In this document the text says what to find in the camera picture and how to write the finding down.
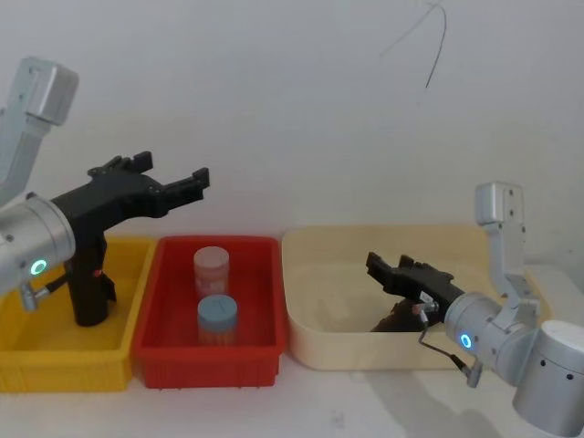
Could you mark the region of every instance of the plastic container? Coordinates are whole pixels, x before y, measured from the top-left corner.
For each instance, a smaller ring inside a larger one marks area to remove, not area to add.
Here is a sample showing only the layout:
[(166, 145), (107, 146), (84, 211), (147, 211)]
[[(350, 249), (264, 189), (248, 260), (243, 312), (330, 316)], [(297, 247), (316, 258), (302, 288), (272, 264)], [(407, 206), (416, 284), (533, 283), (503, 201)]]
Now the plastic container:
[[(388, 295), (367, 275), (369, 251), (390, 265), (401, 254), (454, 275), (466, 291), (499, 300), (489, 279), (488, 242), (478, 226), (310, 226), (287, 233), (282, 243), (290, 351), (317, 370), (451, 369), (441, 354), (421, 348), (419, 333), (371, 333), (400, 297)], [(528, 281), (538, 292), (537, 284)], [(541, 319), (550, 317), (542, 300)], [(427, 341), (471, 358), (446, 337), (443, 325)]]
[[(130, 344), (156, 241), (108, 237), (104, 271), (118, 302), (96, 327), (74, 320), (67, 286), (25, 312), (18, 291), (0, 302), (0, 391), (122, 391), (131, 379)], [(63, 273), (38, 278), (39, 287)]]
[(200, 297), (227, 294), (229, 253), (219, 246), (207, 246), (194, 254), (194, 279)]
[[(193, 254), (229, 252), (229, 290), (238, 306), (237, 344), (198, 340)], [(278, 243), (269, 237), (180, 236), (159, 242), (136, 329), (134, 359), (148, 388), (271, 386), (284, 350), (285, 315)]]
[(212, 295), (199, 302), (199, 345), (233, 345), (237, 326), (237, 303), (227, 295)]

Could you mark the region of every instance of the cable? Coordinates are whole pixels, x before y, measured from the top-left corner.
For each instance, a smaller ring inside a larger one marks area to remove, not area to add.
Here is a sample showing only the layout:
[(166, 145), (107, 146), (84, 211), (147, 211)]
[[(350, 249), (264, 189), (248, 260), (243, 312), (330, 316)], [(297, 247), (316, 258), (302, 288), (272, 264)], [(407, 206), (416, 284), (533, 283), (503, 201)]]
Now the cable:
[(67, 282), (67, 274), (63, 274), (59, 278), (47, 283), (45, 288), (52, 294)]
[(437, 353), (440, 353), (440, 354), (443, 354), (444, 356), (446, 356), (448, 359), (450, 359), (453, 362), (454, 365), (456, 365), (456, 368), (458, 368), (458, 370), (460, 370), (466, 376), (470, 369), (463, 362), (463, 360), (461, 360), (455, 354), (451, 354), (448, 351), (445, 351), (443, 349), (439, 349), (438, 347), (435, 347), (434, 345), (430, 345), (429, 343), (423, 341), (423, 339), (426, 337), (426, 333), (428, 333), (428, 318), (427, 317), (425, 318), (425, 312), (423, 312), (423, 311), (421, 311), (420, 317), (421, 317), (421, 320), (423, 323), (423, 330), (422, 330), (422, 333), (420, 334), (420, 337), (418, 338), (418, 342), (420, 343), (420, 345), (424, 346), (427, 349), (431, 349), (433, 351), (436, 351)]

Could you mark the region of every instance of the white wall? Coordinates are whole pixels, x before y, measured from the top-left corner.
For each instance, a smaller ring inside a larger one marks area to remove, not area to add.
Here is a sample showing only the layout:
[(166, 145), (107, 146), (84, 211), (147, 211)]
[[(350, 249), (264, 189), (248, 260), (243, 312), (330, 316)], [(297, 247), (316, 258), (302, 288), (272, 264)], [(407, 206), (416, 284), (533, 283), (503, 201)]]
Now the white wall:
[[(579, 0), (5, 0), (0, 100), (19, 59), (81, 76), (29, 189), (151, 150), (162, 182), (201, 166), (204, 203), (132, 227), (280, 233), (473, 221), (476, 184), (520, 183), (527, 251), (584, 286), (584, 4)], [(123, 225), (120, 230), (128, 230)]]

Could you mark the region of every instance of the jar lid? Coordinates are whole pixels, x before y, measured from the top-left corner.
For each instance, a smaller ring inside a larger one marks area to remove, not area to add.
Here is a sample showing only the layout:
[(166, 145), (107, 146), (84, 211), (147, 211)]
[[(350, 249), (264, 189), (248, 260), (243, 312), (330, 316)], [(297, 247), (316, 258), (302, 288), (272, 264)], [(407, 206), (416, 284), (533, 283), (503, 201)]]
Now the jar lid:
[(212, 332), (231, 330), (237, 324), (237, 303), (227, 295), (210, 295), (198, 307), (199, 326)]
[(229, 263), (229, 253), (219, 246), (206, 246), (194, 253), (194, 263), (202, 268), (216, 269)]

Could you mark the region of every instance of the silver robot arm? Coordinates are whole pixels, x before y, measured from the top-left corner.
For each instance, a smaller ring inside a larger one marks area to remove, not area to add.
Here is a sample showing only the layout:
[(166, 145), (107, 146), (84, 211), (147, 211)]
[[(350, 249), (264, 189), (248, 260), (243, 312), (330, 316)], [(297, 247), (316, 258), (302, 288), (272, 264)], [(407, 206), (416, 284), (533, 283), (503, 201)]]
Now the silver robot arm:
[[(537, 327), (539, 300), (524, 273), (523, 194), (502, 182), (476, 188), (476, 221), (489, 239), (490, 275), (503, 306), (480, 293), (464, 294), (448, 308), (447, 336), (517, 387), (513, 405), (539, 429), (578, 436), (584, 427), (584, 328), (550, 320)], [(476, 386), (480, 372), (467, 374)]]
[[(0, 111), (0, 207), (26, 188), (40, 142), (67, 118), (77, 86), (77, 74), (59, 64), (33, 57), (20, 63)], [(40, 298), (67, 283), (80, 326), (107, 318), (116, 291), (103, 272), (104, 232), (133, 217), (163, 217), (202, 200), (209, 187), (207, 168), (161, 184), (144, 174), (152, 167), (149, 151), (117, 156), (89, 170), (90, 181), (80, 187), (50, 201), (30, 193), (0, 212), (0, 296), (20, 287), (24, 308), (36, 310)], [(33, 277), (64, 262), (65, 274), (33, 289)]]
[[(476, 221), (489, 241), (490, 277), (503, 305), (479, 292), (465, 293), (451, 283), (451, 274), (406, 255), (390, 266), (369, 253), (368, 274), (384, 292), (412, 303), (423, 326), (418, 342), (448, 357), (468, 386), (478, 385), (483, 368), (492, 370), (517, 387), (513, 406), (527, 422), (555, 435), (577, 436), (584, 427), (584, 328), (563, 321), (537, 326), (539, 300), (524, 272), (521, 187), (481, 184), (475, 200)], [(431, 323), (438, 322), (474, 356), (472, 366), (424, 341)]]
[[(0, 109), (0, 207), (26, 188), (40, 143), (51, 126), (65, 122), (78, 75), (35, 57), (21, 61), (5, 109)], [(49, 200), (29, 196), (0, 213), (0, 296), (21, 286), (25, 308), (37, 308), (28, 281), (75, 254), (65, 216)]]

